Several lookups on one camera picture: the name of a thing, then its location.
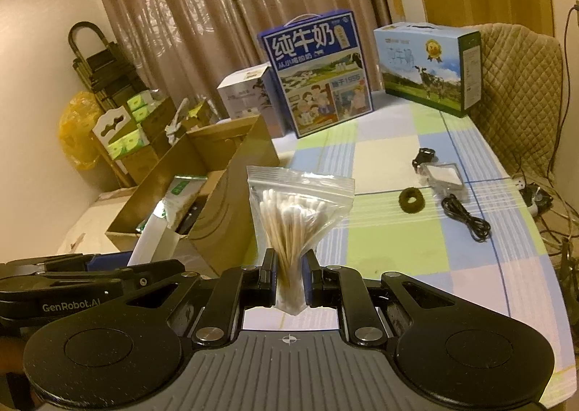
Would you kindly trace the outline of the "cotton swab bag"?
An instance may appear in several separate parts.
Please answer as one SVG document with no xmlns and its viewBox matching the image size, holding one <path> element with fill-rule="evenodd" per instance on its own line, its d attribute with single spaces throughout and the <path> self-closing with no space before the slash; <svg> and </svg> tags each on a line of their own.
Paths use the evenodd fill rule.
<svg viewBox="0 0 579 411">
<path fill-rule="evenodd" d="M 276 307 L 297 315 L 306 308 L 302 261 L 306 252 L 353 207 L 352 178 L 284 167 L 247 168 L 249 203 L 257 246 L 277 255 Z"/>
</svg>

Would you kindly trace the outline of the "silver green tea bag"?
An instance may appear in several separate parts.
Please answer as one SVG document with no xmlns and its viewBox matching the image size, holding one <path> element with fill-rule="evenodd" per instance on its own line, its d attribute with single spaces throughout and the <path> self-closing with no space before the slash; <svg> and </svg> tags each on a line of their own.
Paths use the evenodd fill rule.
<svg viewBox="0 0 579 411">
<path fill-rule="evenodd" d="M 149 217 L 156 215 L 164 218 L 168 227 L 177 233 L 206 182 L 206 176 L 178 175 L 173 177 L 164 196 L 157 202 L 152 213 L 136 226 L 135 231 L 141 234 Z"/>
</svg>

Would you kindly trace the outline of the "brown hair scrunchie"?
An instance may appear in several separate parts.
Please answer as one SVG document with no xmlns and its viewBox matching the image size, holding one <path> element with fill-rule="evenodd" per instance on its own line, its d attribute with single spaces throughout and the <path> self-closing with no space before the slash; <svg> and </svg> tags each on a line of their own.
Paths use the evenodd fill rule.
<svg viewBox="0 0 579 411">
<path fill-rule="evenodd" d="M 425 198 L 418 187 L 407 187 L 398 196 L 400 209 L 408 214 L 415 214 L 425 207 Z"/>
</svg>

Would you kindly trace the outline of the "clear bag white pads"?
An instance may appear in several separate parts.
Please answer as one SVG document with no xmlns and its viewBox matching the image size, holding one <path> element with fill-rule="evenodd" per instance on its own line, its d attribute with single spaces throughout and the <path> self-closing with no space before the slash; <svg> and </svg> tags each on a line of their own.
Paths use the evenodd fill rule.
<svg viewBox="0 0 579 411">
<path fill-rule="evenodd" d="M 458 200 L 467 198 L 467 187 L 455 163 L 422 163 L 418 174 L 441 199 L 451 195 Z"/>
</svg>

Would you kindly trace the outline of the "white box on table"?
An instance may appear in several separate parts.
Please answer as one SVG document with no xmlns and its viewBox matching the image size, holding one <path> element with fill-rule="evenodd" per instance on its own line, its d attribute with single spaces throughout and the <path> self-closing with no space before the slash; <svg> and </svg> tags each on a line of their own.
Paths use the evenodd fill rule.
<svg viewBox="0 0 579 411">
<path fill-rule="evenodd" d="M 181 236 L 168 227 L 164 218 L 151 215 L 128 261 L 129 266 L 168 260 L 173 257 Z"/>
</svg>

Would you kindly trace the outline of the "open cardboard box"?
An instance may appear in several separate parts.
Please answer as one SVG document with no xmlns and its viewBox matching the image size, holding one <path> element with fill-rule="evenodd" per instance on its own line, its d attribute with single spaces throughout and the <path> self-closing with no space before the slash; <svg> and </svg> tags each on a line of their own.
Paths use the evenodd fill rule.
<svg viewBox="0 0 579 411">
<path fill-rule="evenodd" d="M 155 259 L 217 277 L 240 266 L 254 237 L 247 169 L 280 163 L 261 116 L 191 131 L 161 158 L 106 234 L 121 251 L 135 248 L 147 222 Z"/>
</svg>

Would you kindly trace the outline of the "checked bed sheet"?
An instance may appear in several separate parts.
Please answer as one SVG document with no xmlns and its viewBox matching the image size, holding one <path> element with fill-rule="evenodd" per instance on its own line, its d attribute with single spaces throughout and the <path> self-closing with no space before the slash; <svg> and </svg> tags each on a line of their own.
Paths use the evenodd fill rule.
<svg viewBox="0 0 579 411">
<path fill-rule="evenodd" d="M 355 181 L 352 211 L 320 242 L 320 263 L 346 265 L 369 279 L 398 271 L 529 324 L 554 350 L 543 405 L 576 409 L 576 361 L 561 288 L 512 178 L 469 119 L 385 93 L 373 101 L 370 114 L 309 137 L 275 140 L 285 167 Z M 465 208 L 491 224 L 486 241 L 474 241 L 445 215 L 438 195 L 420 180 L 411 161 L 421 147 L 458 166 Z M 400 209 L 398 196 L 407 187 L 422 191 L 422 211 Z"/>
</svg>

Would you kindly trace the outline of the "yellow plastic bag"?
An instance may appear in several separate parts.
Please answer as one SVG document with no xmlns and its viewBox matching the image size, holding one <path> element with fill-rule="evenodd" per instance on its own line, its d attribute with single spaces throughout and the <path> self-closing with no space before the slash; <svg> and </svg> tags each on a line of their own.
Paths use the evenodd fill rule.
<svg viewBox="0 0 579 411">
<path fill-rule="evenodd" d="M 92 170 L 99 152 L 91 140 L 92 129 L 103 111 L 93 93 L 77 93 L 61 114 L 58 139 L 66 158 L 79 171 Z"/>
</svg>

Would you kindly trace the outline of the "tissue pack carton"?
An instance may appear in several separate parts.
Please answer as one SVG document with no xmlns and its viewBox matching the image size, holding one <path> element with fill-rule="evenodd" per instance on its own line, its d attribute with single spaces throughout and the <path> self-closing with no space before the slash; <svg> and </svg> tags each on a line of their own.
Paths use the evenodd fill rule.
<svg viewBox="0 0 579 411">
<path fill-rule="evenodd" d="M 171 97 L 144 90 L 98 118 L 91 140 L 123 186 L 138 186 L 170 149 L 166 127 L 176 112 Z"/>
</svg>

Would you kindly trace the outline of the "white appliance box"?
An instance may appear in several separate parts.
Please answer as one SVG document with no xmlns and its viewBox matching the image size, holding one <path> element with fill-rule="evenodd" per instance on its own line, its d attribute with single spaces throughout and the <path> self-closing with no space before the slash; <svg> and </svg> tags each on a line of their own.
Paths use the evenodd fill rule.
<svg viewBox="0 0 579 411">
<path fill-rule="evenodd" d="M 269 62 L 226 76 L 217 91 L 231 119 L 261 115 L 271 137 L 284 137 L 288 123 Z"/>
</svg>

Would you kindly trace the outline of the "blue milk carton box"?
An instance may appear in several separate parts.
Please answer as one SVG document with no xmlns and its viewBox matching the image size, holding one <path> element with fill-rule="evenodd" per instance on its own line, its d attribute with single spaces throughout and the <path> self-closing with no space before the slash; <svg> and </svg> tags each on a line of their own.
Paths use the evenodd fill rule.
<svg viewBox="0 0 579 411">
<path fill-rule="evenodd" d="M 299 139 L 374 110 L 352 11 L 303 14 L 258 39 Z"/>
</svg>

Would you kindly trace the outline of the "white power strip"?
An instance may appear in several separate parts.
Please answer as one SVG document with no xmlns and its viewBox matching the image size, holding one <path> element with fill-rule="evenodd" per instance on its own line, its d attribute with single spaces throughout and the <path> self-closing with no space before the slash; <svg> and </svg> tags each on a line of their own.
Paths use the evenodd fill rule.
<svg viewBox="0 0 579 411">
<path fill-rule="evenodd" d="M 514 177 L 513 182 L 533 218 L 544 215 L 553 207 L 554 198 L 536 183 L 527 183 L 522 176 Z"/>
</svg>

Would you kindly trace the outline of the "black folding hand cart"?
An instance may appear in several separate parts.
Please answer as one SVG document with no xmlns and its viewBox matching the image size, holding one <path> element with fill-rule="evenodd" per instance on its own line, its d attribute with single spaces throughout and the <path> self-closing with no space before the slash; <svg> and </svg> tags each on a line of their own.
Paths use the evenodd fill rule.
<svg viewBox="0 0 579 411">
<path fill-rule="evenodd" d="M 77 33 L 82 29 L 90 29 L 103 44 L 103 50 L 85 57 L 76 42 Z M 95 24 L 77 22 L 69 31 L 68 43 L 75 55 L 73 69 L 104 111 L 125 106 L 130 98 L 147 90 L 121 46 L 109 42 Z"/>
</svg>

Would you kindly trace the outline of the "light blue cow milk box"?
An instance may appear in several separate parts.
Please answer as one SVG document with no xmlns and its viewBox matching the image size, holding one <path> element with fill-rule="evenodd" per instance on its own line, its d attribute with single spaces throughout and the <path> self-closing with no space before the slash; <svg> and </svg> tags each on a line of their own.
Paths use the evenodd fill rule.
<svg viewBox="0 0 579 411">
<path fill-rule="evenodd" d="M 398 22 L 374 37 L 387 93 L 458 117 L 480 101 L 479 30 Z"/>
</svg>

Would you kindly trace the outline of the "quilted beige cover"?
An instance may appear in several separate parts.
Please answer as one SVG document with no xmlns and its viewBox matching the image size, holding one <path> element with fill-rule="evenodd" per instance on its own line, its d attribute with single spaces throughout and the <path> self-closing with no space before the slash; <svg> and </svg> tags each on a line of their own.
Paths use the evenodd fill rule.
<svg viewBox="0 0 579 411">
<path fill-rule="evenodd" d="M 561 45 L 518 24 L 478 29 L 483 87 L 470 117 L 508 174 L 546 175 L 561 118 Z"/>
</svg>

